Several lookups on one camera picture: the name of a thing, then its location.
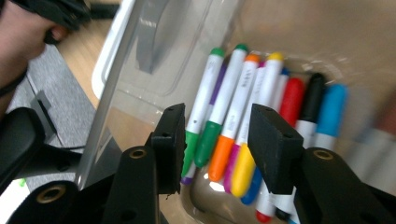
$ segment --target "green marker cap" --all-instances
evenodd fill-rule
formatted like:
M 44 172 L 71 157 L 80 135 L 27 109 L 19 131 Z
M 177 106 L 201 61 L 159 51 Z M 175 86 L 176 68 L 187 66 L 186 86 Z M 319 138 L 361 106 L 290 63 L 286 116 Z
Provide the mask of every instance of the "green marker cap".
M 248 52 L 248 46 L 246 44 L 238 44 L 235 49 L 241 49 Z
M 213 48 L 212 51 L 210 51 L 210 54 L 215 54 L 215 55 L 218 55 L 218 56 L 224 58 L 224 50 L 222 50 L 220 48 Z

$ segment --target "black wristband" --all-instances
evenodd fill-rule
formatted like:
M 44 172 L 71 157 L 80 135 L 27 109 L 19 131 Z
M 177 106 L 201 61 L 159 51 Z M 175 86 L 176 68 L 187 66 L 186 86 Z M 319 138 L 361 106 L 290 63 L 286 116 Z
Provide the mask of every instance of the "black wristband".
M 11 91 L 14 91 L 18 87 L 18 85 L 20 85 L 23 79 L 26 77 L 26 74 L 27 74 L 27 68 L 17 79 L 13 80 L 11 83 L 0 89 L 0 97 L 3 97 L 4 95 L 6 95 Z

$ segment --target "plastic container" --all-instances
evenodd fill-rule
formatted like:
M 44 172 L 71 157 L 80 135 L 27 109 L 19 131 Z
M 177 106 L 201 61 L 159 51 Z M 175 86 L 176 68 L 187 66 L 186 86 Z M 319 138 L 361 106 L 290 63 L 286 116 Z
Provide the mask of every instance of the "plastic container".
M 359 136 L 373 125 L 376 112 L 396 88 L 394 1 L 133 4 L 114 61 L 103 69 L 108 79 L 77 174 L 81 188 L 113 173 L 123 150 L 144 145 L 166 107 L 184 103 L 189 117 L 214 47 L 230 53 L 245 43 L 263 58 L 281 51 L 292 76 L 307 80 L 320 72 L 329 84 L 346 84 L 346 113 L 335 146 L 342 156 L 361 143 Z M 161 200 L 170 223 L 257 222 L 254 205 L 216 191 L 205 169 L 196 177 L 179 196 Z

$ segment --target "yellow marker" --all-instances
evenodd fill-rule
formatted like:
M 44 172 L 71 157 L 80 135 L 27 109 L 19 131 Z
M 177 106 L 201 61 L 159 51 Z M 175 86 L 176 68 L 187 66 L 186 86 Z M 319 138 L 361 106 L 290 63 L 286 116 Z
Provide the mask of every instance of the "yellow marker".
M 231 194 L 233 196 L 241 198 L 248 192 L 255 168 L 256 163 L 250 154 L 248 144 L 244 143 L 240 148 L 238 159 L 233 169 L 233 184 L 231 185 Z

